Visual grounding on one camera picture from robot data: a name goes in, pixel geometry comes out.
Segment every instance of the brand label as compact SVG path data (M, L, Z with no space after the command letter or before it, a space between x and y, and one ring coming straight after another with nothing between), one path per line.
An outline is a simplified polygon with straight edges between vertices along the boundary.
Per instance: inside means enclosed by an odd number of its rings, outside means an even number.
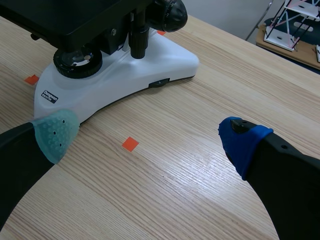
M47 99L48 101L52 102L53 104L56 103L56 101L58 100L58 98L53 95L52 93L48 92L47 90L45 90L42 94L42 97L44 97L45 99Z

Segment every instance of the wooden table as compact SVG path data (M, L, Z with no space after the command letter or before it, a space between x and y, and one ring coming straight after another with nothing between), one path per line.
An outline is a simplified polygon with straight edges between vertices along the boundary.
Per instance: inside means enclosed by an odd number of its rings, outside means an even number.
M255 192L225 157L218 124L240 116L320 158L320 79L198 19L166 37L198 55L192 80L130 96L81 128L20 201L1 240L274 240ZM33 117L55 49L0 20L0 132ZM139 145L128 152L122 143Z

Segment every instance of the teal gripper pad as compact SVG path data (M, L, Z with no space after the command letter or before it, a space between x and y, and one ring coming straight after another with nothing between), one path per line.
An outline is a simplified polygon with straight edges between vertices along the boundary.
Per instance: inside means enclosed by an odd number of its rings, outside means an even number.
M46 158L57 164L79 131L79 120L71 110L59 110L51 115L32 121L35 139Z

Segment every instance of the white microscope base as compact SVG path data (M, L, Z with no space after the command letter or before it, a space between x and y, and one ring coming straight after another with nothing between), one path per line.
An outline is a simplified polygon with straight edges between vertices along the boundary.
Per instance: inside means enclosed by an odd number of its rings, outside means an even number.
M103 107L149 88L151 83L191 78L199 65L196 55L159 34L150 36L143 59L132 58L130 49L112 55L102 53L102 59L101 69L83 79L65 77L50 64L35 89L34 117L69 109L82 123Z

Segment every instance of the blue rubber tip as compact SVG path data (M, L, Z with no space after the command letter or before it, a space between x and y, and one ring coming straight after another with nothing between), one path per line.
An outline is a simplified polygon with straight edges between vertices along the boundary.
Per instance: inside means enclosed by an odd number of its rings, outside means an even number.
M32 121L35 139L46 158L59 163L76 138L80 122L70 110L59 110L49 116Z
M246 180L246 175L258 144L267 135L273 133L273 130L257 125L247 132L236 133L232 128L231 120L240 119L234 116L226 118L219 124L218 131L224 151L232 159L233 165L242 179Z

